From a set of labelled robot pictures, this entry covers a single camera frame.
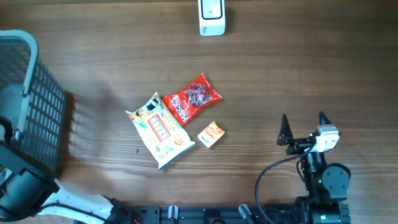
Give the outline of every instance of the snack bag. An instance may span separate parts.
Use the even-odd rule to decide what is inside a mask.
[[[211,147],[215,142],[217,142],[223,135],[223,131],[217,126],[216,122],[213,121],[209,126],[207,126],[201,133],[198,134],[198,139],[206,146]]]
[[[163,98],[181,125],[186,125],[201,110],[221,99],[203,73],[179,93]]]
[[[142,108],[126,113],[159,163],[159,169],[195,145],[157,93]]]

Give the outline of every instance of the candy wrapper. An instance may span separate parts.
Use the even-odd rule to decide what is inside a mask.
[[[157,93],[142,108],[126,113],[159,163],[159,169],[195,145]]]
[[[221,99],[203,73],[179,93],[163,98],[181,125],[186,125],[201,110]]]
[[[206,146],[211,147],[215,142],[217,142],[223,135],[223,131],[217,126],[216,122],[213,121],[209,126],[207,126],[201,133],[198,134],[198,139]]]

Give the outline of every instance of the food package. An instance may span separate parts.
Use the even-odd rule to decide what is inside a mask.
[[[137,128],[145,146],[159,163],[159,169],[163,169],[195,145],[158,93],[155,93],[142,108],[126,113]]]
[[[201,110],[221,99],[203,73],[179,93],[163,98],[181,125],[186,125]]]
[[[201,133],[198,134],[198,139],[206,146],[211,147],[215,142],[217,142],[223,135],[223,131],[217,126],[216,122],[213,121],[209,126],[207,126]]]

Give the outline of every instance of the tabletop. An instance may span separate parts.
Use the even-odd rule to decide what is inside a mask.
[[[282,115],[304,138],[324,111],[341,131],[326,161],[352,171],[352,222],[395,223],[397,9],[392,1],[228,1],[225,35],[201,37],[196,2],[2,6],[0,29],[33,34],[66,91],[65,185],[131,205],[254,205],[258,174],[287,158],[276,145]],[[223,100],[184,126],[197,145],[159,171],[125,110],[202,72]],[[207,149],[197,134],[212,121],[226,134]],[[259,194],[262,203],[305,195],[295,161],[268,172]]]

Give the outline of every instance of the orange and white packet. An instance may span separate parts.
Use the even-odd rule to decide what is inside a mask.
[[[211,147],[215,142],[217,142],[223,135],[223,131],[217,126],[216,122],[213,121],[209,126],[207,126],[201,133],[198,134],[198,139],[206,146]]]

